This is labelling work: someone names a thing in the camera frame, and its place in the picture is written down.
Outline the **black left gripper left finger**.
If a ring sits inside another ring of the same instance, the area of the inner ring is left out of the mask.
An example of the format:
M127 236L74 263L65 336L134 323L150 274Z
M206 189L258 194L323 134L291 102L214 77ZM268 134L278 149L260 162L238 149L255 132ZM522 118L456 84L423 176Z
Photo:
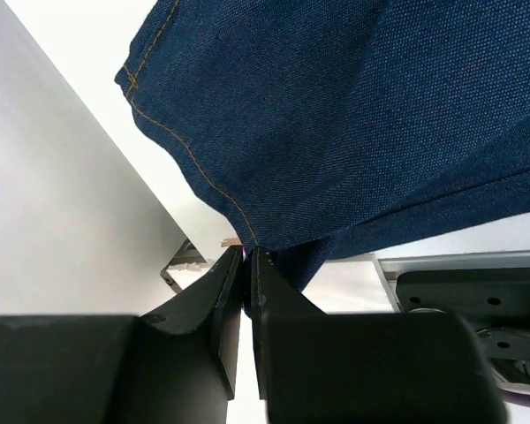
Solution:
M142 316L0 315L0 423L223 423L241 251Z

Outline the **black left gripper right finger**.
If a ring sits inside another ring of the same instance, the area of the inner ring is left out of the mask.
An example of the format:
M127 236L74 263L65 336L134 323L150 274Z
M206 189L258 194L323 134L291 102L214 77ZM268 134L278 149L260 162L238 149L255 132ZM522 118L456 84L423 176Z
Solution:
M260 395L272 423L505 423L474 335L445 313L327 314L253 252Z

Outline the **dark blue denim trousers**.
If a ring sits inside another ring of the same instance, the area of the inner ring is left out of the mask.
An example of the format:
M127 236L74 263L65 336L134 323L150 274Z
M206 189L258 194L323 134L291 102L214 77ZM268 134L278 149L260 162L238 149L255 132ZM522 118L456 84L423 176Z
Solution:
M115 81L297 290L530 212L530 1L159 1Z

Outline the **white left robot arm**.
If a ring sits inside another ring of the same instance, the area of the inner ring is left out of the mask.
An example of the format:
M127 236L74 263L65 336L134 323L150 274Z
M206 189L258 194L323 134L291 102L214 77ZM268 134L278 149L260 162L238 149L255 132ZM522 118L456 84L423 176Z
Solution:
M398 310L326 313L228 249L141 317L0 316L0 423L223 423L242 307L271 423L504 423L530 404L530 259L386 264Z

